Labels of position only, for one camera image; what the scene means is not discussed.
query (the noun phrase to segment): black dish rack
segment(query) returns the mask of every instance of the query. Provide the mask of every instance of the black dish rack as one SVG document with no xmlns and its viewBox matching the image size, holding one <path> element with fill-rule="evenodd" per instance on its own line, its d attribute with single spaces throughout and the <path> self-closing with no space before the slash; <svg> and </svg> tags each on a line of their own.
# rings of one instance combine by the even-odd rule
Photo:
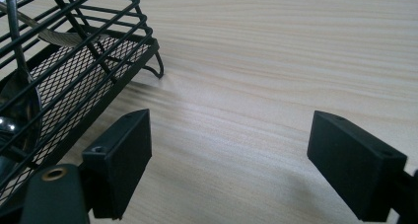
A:
<svg viewBox="0 0 418 224">
<path fill-rule="evenodd" d="M 23 0 L 19 10 L 43 0 Z M 33 81 L 15 98 L 0 107 L 0 116 L 20 99 L 37 88 L 41 110 L 23 125 L 22 129 L 0 147 L 0 156 L 13 159 L 16 166 L 6 179 L 0 181 L 0 205 L 22 194 L 25 183 L 34 171 L 56 164 L 89 128 L 108 104 L 140 70 L 151 71 L 158 78 L 164 66 L 158 53 L 159 45 L 152 38 L 139 0 L 48 0 L 56 3 L 34 19 L 39 25 L 29 28 L 20 25 L 20 36 L 11 40 L 10 34 L 0 37 L 0 72 L 16 68 L 14 48 L 21 46 Z M 7 15 L 0 13 L 7 22 Z M 46 28 L 87 36 L 75 47 L 45 43 L 36 36 Z M 100 35 L 106 39 L 93 42 Z M 146 66 L 153 56 L 159 71 Z M 0 81 L 0 91 L 12 74 Z M 14 146 L 25 139 L 31 129 L 40 124 L 40 135 L 31 151 Z"/>
</svg>

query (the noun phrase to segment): wooden table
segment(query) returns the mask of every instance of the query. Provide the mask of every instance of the wooden table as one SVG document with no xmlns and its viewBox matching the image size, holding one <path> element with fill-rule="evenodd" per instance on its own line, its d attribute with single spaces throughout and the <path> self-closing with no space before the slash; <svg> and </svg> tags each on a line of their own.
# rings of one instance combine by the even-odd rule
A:
<svg viewBox="0 0 418 224">
<path fill-rule="evenodd" d="M 141 5 L 166 75 L 140 72 L 63 160 L 151 110 L 153 158 L 121 223 L 361 223 L 307 158 L 315 110 L 418 168 L 418 0 Z"/>
</svg>

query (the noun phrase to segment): metal rack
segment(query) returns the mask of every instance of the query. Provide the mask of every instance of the metal rack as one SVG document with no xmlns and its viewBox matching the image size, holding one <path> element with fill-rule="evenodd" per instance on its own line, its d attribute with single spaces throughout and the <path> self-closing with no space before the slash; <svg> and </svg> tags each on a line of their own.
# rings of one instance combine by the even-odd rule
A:
<svg viewBox="0 0 418 224">
<path fill-rule="evenodd" d="M 18 8 L 39 1 L 43 0 L 24 0 Z M 0 180 L 0 205 L 18 196 L 16 193 L 25 188 L 34 171 L 56 164 L 140 69 L 158 78 L 164 74 L 158 42 L 152 38 L 139 0 L 111 0 L 112 6 L 109 0 L 49 2 L 56 5 L 34 17 L 39 21 L 37 26 L 20 25 L 20 36 L 13 40 L 9 33 L 0 37 L 0 71 L 16 68 L 14 50 L 21 46 L 33 78 L 12 99 L 0 102 L 0 117 L 10 114 L 34 90 L 41 104 L 31 119 L 0 146 L 0 156 L 16 163 Z M 7 15 L 0 13 L 0 20 L 6 22 Z M 45 29 L 77 33 L 83 40 L 74 47 L 45 43 L 37 37 Z M 100 36 L 106 38 L 95 41 Z M 146 65 L 154 55 L 159 71 Z M 0 92 L 16 73 L 0 81 Z M 18 146 L 37 129 L 34 146 Z"/>
</svg>

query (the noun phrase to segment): wood grain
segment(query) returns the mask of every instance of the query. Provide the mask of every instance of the wood grain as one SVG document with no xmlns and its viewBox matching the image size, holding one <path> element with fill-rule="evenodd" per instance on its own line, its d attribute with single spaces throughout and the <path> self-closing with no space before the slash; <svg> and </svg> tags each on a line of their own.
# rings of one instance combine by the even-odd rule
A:
<svg viewBox="0 0 418 224">
<path fill-rule="evenodd" d="M 153 158 L 121 223 L 361 223 L 307 158 L 315 110 L 418 168 L 418 0 L 141 6 L 166 75 L 140 72 L 62 161 L 151 110 Z"/>
</svg>

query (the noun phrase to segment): black wire basket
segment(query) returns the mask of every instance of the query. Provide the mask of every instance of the black wire basket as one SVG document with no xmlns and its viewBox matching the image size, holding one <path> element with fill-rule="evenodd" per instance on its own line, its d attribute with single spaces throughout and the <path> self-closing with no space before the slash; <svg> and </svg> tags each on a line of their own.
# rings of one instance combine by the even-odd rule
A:
<svg viewBox="0 0 418 224">
<path fill-rule="evenodd" d="M 20 1 L 18 11 L 42 1 Z M 47 1 L 56 5 L 34 17 L 37 25 L 22 24 L 18 37 L 0 37 L 0 75 L 8 75 L 0 81 L 0 158 L 12 164 L 0 178 L 0 205 L 18 196 L 34 171 L 59 162 L 140 69 L 158 78 L 164 73 L 139 0 Z M 1 22 L 7 19 L 0 13 Z M 40 39 L 45 31 L 81 40 L 72 46 L 47 43 Z M 19 47 L 31 80 L 13 89 Z M 159 71 L 146 66 L 154 55 Z"/>
</svg>

